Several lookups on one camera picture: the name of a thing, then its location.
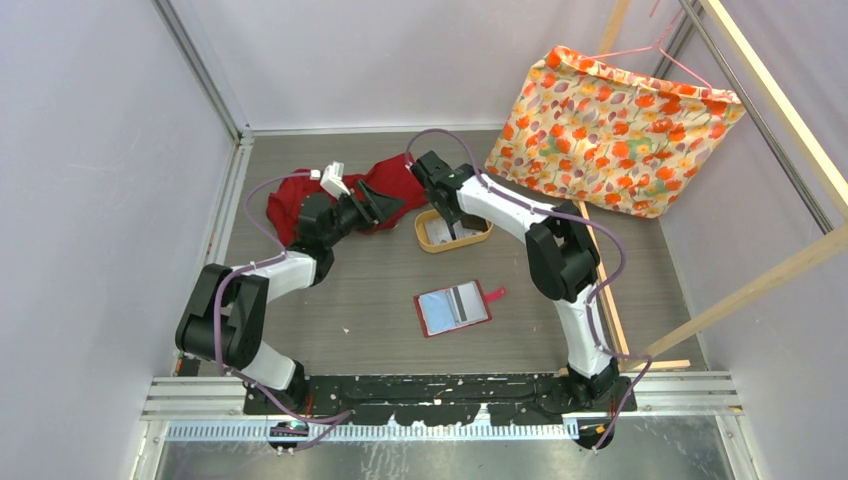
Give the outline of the red card holder wallet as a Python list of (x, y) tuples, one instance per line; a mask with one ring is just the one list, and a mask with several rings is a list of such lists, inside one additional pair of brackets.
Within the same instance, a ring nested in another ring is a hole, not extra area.
[(415, 295), (413, 303), (425, 338), (443, 335), (492, 319), (491, 304), (507, 290), (484, 292), (478, 280)]

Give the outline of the white magnetic stripe card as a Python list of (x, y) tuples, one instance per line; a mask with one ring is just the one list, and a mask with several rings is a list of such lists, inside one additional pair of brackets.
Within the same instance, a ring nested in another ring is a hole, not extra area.
[(457, 327), (474, 325), (491, 319), (482, 290), (476, 281), (450, 287), (448, 296)]

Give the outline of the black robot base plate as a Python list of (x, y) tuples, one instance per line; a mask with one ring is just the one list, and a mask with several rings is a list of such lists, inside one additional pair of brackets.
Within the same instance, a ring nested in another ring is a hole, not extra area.
[(498, 427), (553, 425), (570, 413), (610, 418), (630, 384), (621, 376), (600, 399), (584, 401), (567, 376), (551, 373), (314, 375), (283, 391), (249, 387), (243, 411), (273, 415), (289, 408), (318, 419), (347, 413), (348, 423), (360, 426), (465, 426), (483, 417)]

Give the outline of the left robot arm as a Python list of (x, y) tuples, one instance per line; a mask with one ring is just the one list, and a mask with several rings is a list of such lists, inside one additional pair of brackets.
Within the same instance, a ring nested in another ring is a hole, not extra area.
[(268, 400), (280, 412), (298, 412), (307, 398), (305, 369), (263, 340), (268, 303), (320, 283), (334, 262), (337, 243), (354, 231), (386, 224), (403, 206), (402, 199), (362, 180), (337, 198), (307, 196), (286, 252), (257, 265), (203, 267), (176, 328), (176, 347), (266, 387)]

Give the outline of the yellow oval tray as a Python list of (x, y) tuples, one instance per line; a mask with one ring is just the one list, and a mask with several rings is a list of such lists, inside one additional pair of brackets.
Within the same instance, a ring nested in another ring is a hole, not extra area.
[(450, 243), (433, 246), (428, 243), (428, 239), (425, 233), (424, 222), (426, 220), (431, 220), (433, 218), (441, 217), (436, 210), (427, 210), (417, 215), (414, 221), (414, 230), (416, 234), (416, 238), (418, 240), (420, 248), (430, 254), (443, 253), (449, 250), (455, 250), (458, 248), (474, 245), (476, 243), (480, 243), (486, 240), (494, 230), (494, 224), (492, 222), (488, 222), (488, 230), (485, 232), (469, 232), (467, 231), (467, 237), (458, 241), (452, 241)]

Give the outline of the white VIP card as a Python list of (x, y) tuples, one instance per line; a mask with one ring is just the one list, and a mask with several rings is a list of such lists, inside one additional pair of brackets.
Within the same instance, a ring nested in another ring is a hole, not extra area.
[(451, 226), (441, 217), (426, 220), (424, 222), (424, 228), (430, 245), (439, 246), (455, 240)]

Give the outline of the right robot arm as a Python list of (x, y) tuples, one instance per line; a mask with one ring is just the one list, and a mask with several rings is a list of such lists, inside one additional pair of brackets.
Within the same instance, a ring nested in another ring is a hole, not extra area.
[(600, 255), (580, 211), (502, 189), (471, 165), (452, 168), (433, 151), (410, 170), (447, 222), (480, 217), (522, 242), (532, 283), (553, 301), (562, 325), (572, 400), (584, 410), (598, 409), (610, 398), (619, 369), (599, 318)]

